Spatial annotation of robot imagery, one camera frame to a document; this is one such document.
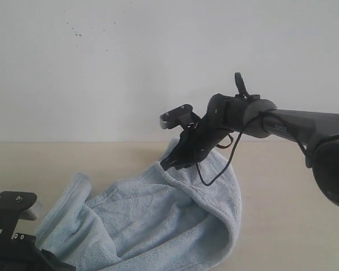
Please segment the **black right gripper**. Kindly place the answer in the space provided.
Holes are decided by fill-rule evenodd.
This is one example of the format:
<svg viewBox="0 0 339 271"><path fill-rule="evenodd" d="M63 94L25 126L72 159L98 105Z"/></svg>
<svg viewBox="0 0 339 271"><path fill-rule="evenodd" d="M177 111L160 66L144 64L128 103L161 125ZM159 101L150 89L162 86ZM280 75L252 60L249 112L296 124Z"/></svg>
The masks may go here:
<svg viewBox="0 0 339 271"><path fill-rule="evenodd" d="M190 168L203 161L227 134L239 132L244 127L244 113L248 105L249 101L238 94L235 97L212 96L204 117L195 128L180 137L175 153L170 153L160 162L163 170Z"/></svg>

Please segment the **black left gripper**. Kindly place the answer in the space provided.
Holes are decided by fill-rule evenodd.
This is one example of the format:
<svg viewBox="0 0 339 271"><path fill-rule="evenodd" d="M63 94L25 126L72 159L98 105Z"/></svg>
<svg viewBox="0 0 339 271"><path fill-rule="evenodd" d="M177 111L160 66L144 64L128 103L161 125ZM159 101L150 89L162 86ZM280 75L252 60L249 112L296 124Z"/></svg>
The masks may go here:
<svg viewBox="0 0 339 271"><path fill-rule="evenodd" d="M53 253L39 250L35 237L22 234L18 239L0 236L0 270L76 270Z"/></svg>

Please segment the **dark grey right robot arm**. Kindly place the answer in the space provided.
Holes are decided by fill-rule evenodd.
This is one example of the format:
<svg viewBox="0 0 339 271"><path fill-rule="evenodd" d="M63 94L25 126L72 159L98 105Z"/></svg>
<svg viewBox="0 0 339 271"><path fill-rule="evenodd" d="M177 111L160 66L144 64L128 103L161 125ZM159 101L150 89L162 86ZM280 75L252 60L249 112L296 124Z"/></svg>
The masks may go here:
<svg viewBox="0 0 339 271"><path fill-rule="evenodd" d="M213 95L202 117L189 104L161 115L163 129L182 128L178 144L161 161L162 168L198 166L234 132L254 138L275 135L299 146L320 191L339 207L339 114L281 110L248 93L240 73L235 73L234 81L237 94Z"/></svg>

